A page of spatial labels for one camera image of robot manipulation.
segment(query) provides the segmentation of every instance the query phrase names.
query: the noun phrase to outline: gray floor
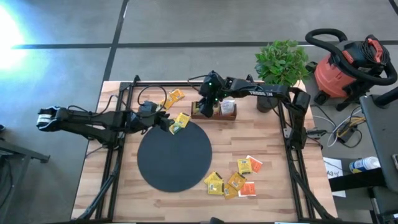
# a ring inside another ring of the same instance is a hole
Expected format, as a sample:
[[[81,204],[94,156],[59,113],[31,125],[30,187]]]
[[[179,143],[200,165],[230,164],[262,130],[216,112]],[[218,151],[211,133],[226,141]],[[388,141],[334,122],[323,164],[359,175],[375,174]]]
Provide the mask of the gray floor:
[[[22,41],[15,44],[111,43],[122,0],[39,1],[0,0],[17,24]],[[369,15],[378,16],[369,19]],[[398,37],[398,17],[388,0],[222,0],[133,1],[128,5],[120,42],[222,42],[304,40],[311,29],[334,27],[353,40],[374,34],[381,40]],[[398,65],[398,46],[387,46]],[[327,52],[306,47],[310,60]],[[87,141],[66,132],[42,133],[35,127],[39,108],[71,104],[96,108],[109,49],[14,50],[23,53],[13,67],[0,68],[0,123],[7,141],[51,154],[48,164],[32,162],[23,189],[16,197],[9,223],[48,223],[70,218]],[[184,80],[216,70],[222,76],[255,75],[257,47],[119,49],[110,80]],[[313,80],[305,82],[315,94]],[[375,87],[373,93],[390,89]],[[325,111],[336,122],[354,106],[337,113]],[[313,113],[322,114],[316,109]],[[319,128],[328,123],[315,120]],[[374,155],[365,125],[362,143],[355,149],[339,144],[325,147],[324,156],[359,158]],[[362,191],[336,198],[339,217],[363,221],[369,200]]]

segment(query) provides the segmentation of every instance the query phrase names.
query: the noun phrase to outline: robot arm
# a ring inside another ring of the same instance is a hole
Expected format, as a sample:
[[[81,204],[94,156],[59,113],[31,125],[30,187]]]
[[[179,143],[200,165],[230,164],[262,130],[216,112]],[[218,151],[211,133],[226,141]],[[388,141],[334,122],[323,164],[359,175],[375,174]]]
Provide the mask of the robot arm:
[[[289,93],[294,93],[293,101]],[[310,95],[299,88],[284,85],[267,85],[249,82],[239,78],[227,77],[223,79],[214,71],[211,71],[204,79],[199,89],[203,96],[200,100],[200,111],[207,117],[213,115],[213,105],[223,101],[226,97],[242,98],[245,96],[270,96],[280,100],[290,112],[292,130],[288,143],[292,149],[303,149],[307,140],[304,128],[304,117],[307,112]]]
[[[118,132],[144,134],[150,127],[159,125],[167,131],[172,120],[164,111],[156,112],[157,104],[145,101],[134,111],[110,111],[92,113],[52,106],[39,111],[37,127],[40,131],[64,130],[80,134],[88,139],[97,139],[101,144],[113,147]]]

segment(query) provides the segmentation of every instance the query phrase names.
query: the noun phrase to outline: red vacuum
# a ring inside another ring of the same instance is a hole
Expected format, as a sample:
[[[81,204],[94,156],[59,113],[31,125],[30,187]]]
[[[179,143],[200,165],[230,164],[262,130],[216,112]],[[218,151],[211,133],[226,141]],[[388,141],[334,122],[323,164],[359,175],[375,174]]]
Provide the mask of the red vacuum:
[[[315,39],[314,36],[329,34],[338,38],[339,43]],[[316,29],[305,36],[305,40],[330,52],[319,63],[310,62],[306,68],[314,73],[319,92],[314,102],[324,104],[329,98],[345,98],[338,104],[338,111],[350,103],[359,102],[374,85],[391,85],[397,81],[397,72],[390,62],[388,50],[373,35],[362,42],[354,42],[337,29]],[[387,78],[380,77],[385,71]]]

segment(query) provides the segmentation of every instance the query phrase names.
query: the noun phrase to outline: black round mat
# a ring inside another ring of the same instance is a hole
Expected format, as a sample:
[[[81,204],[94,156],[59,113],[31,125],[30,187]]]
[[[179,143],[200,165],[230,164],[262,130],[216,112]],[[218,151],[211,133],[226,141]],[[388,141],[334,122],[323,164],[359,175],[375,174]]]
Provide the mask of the black round mat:
[[[187,190],[196,185],[210,167],[210,140],[193,122],[175,135],[157,126],[142,139],[137,162],[141,175],[154,188],[165,192]]]

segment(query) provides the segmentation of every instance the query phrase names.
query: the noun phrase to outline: wooden table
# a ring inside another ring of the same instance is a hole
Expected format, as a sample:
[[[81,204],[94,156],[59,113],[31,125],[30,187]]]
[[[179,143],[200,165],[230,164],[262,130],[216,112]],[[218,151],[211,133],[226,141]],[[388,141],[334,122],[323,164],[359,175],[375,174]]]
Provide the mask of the wooden table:
[[[118,94],[120,82],[104,82],[98,111],[102,111],[111,95]],[[179,112],[190,114],[192,101],[201,96],[192,88],[180,88],[185,98],[175,103],[168,112],[175,118]],[[132,108],[137,110],[137,96],[142,88],[135,87]],[[160,89],[146,90],[141,101],[160,102],[164,94]],[[236,99],[236,121],[213,121],[193,119],[207,133],[213,159],[208,174],[215,170],[224,181],[238,170],[237,159],[251,155],[263,162],[258,174],[246,175],[256,185],[256,197],[225,200],[220,195],[208,195],[203,181],[189,190],[179,193],[161,192],[152,188],[142,178],[137,166],[137,150],[143,136],[130,134],[126,138],[123,163],[116,199],[115,222],[200,222],[211,217],[226,222],[273,222],[297,221],[284,142],[277,115],[270,111],[260,113],[256,109],[256,97]],[[115,108],[116,99],[109,109]],[[313,128],[311,110],[308,109],[305,126]],[[98,148],[96,141],[89,143],[88,152]],[[303,150],[310,188],[330,214],[337,217],[322,153],[317,145],[307,144]],[[90,155],[84,163],[76,195],[72,218],[78,217],[98,193],[103,175],[106,150]],[[306,210],[303,194],[303,209]],[[104,204],[103,215],[108,211]]]

